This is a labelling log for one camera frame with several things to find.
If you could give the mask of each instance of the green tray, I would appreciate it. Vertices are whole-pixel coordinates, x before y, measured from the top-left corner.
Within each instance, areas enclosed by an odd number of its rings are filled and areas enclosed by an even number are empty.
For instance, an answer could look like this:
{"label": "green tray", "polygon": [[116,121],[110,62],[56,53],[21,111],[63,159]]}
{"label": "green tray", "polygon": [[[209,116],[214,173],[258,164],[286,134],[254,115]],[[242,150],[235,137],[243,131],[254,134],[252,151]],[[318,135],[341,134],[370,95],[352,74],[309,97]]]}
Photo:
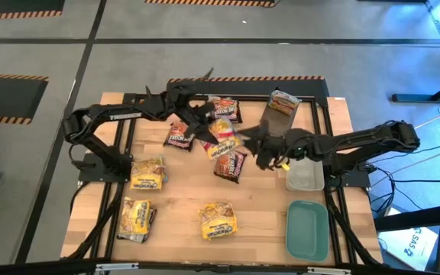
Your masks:
{"label": "green tray", "polygon": [[288,208],[286,249],[303,260],[324,261],[328,255],[328,213],[316,202],[294,201]]}

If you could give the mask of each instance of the yellow black hazard tape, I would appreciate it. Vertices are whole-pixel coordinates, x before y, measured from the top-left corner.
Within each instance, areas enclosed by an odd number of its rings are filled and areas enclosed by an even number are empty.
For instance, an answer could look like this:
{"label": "yellow black hazard tape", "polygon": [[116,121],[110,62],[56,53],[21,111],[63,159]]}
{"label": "yellow black hazard tape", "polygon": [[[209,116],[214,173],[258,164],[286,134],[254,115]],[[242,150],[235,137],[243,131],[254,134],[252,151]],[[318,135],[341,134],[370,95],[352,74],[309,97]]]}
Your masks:
{"label": "yellow black hazard tape", "polygon": [[26,76],[26,75],[0,74],[0,78],[7,78],[7,79],[34,79],[34,80],[49,81],[49,78],[47,76]]}
{"label": "yellow black hazard tape", "polygon": [[242,0],[145,0],[151,4],[182,4],[182,5],[234,5],[244,7],[273,7],[272,1],[242,1]]}
{"label": "yellow black hazard tape", "polygon": [[203,82],[227,82],[227,81],[273,81],[273,80],[322,80],[323,76],[247,76],[247,77],[213,77],[210,79],[199,78],[179,78],[169,79],[169,83],[181,81],[203,81]]}
{"label": "yellow black hazard tape", "polygon": [[31,118],[0,117],[0,123],[27,125],[30,122]]}
{"label": "yellow black hazard tape", "polygon": [[0,13],[0,19],[16,18],[43,18],[60,16],[62,11],[23,11],[23,12],[5,12]]}

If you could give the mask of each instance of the wooden table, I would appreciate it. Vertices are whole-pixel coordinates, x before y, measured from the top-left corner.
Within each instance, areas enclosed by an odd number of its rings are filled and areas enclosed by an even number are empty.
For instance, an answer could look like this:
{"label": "wooden table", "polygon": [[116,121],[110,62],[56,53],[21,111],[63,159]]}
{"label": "wooden table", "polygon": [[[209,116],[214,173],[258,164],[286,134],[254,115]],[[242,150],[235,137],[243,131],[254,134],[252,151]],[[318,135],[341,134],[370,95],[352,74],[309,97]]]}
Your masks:
{"label": "wooden table", "polygon": [[[121,103],[122,93],[106,92],[101,104]],[[236,128],[248,128],[259,123],[264,102],[241,102],[244,123]],[[334,134],[352,131],[348,107],[343,98],[328,98],[328,108]],[[299,105],[294,128],[314,131],[310,105]],[[322,129],[325,129],[322,110],[319,109]],[[323,192],[290,192],[285,187],[283,170],[263,171],[255,166],[255,159],[246,159],[240,184],[216,177],[213,162],[195,141],[191,153],[163,147],[170,128],[168,122],[137,120],[131,152],[135,159],[154,154],[164,155],[170,181],[161,192],[137,191],[125,187],[124,196],[132,199],[150,199],[157,209],[150,238],[144,244],[115,240],[112,260],[157,261],[175,263],[229,263],[229,264],[292,264],[332,265],[332,244],[326,261],[312,263],[298,260],[285,248],[286,210],[293,200],[308,200],[325,204]],[[105,143],[112,144],[117,122],[101,125],[95,134]],[[121,149],[125,147],[128,122],[125,123]],[[74,252],[91,231],[98,216],[104,183],[90,183],[76,198],[70,217],[62,256]],[[345,197],[351,227],[371,255],[382,261],[380,246],[374,228],[367,195],[359,188],[345,188]],[[201,238],[198,210],[207,202],[233,203],[238,217],[238,231],[233,235],[207,241]],[[104,254],[108,228],[103,230],[99,256]],[[338,229],[341,254],[348,262],[344,233]]]}

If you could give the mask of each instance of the yellow snack bag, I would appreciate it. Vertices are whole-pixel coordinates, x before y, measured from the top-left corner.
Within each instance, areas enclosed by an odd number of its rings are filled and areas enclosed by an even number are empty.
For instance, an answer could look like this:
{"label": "yellow snack bag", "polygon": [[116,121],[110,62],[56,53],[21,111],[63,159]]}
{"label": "yellow snack bag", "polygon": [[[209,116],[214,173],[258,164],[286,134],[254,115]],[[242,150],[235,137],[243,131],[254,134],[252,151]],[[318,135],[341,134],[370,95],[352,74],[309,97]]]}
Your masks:
{"label": "yellow snack bag", "polygon": [[235,133],[232,123],[221,117],[209,125],[210,132],[217,138],[218,144],[200,141],[210,160],[224,155],[236,147],[244,145],[242,139]]}
{"label": "yellow snack bag", "polygon": [[150,201],[125,197],[121,210],[120,234],[147,234],[149,232]]}
{"label": "yellow snack bag", "polygon": [[162,156],[133,162],[130,189],[162,189],[167,181]]}
{"label": "yellow snack bag", "polygon": [[204,239],[229,235],[237,231],[237,218],[230,202],[214,202],[199,211]]}

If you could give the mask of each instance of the plastic tray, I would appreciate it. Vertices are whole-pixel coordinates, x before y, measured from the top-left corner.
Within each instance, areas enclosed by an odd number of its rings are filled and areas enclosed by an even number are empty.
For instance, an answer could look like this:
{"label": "plastic tray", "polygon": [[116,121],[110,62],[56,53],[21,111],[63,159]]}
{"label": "plastic tray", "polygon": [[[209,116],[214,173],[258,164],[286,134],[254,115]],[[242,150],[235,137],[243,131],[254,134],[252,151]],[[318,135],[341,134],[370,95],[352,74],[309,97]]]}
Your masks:
{"label": "plastic tray", "polygon": [[328,213],[316,202],[294,201],[288,208],[286,249],[303,260],[324,261],[328,255]]}
{"label": "plastic tray", "polygon": [[324,189],[324,169],[322,162],[304,158],[290,162],[286,175],[286,188],[290,191],[319,191]]}

